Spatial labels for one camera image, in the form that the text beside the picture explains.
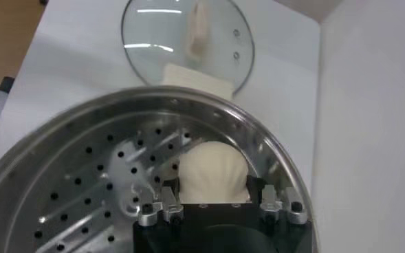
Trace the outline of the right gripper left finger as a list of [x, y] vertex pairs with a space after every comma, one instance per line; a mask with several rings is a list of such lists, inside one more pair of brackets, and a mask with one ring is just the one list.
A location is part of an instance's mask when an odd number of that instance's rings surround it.
[[167, 180], [163, 183], [157, 201], [144, 203], [138, 213], [138, 225], [153, 227], [160, 220], [179, 226], [184, 220], [184, 206], [179, 198], [179, 180]]

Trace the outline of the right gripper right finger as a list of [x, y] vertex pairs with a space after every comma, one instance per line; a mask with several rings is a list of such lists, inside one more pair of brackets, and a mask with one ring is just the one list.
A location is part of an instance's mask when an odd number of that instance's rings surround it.
[[276, 187], [268, 184], [260, 177], [248, 175], [246, 187], [250, 195], [250, 202], [259, 207], [264, 221], [281, 217], [290, 224], [297, 226], [308, 222], [308, 212], [300, 195], [293, 187], [287, 187], [278, 192]]

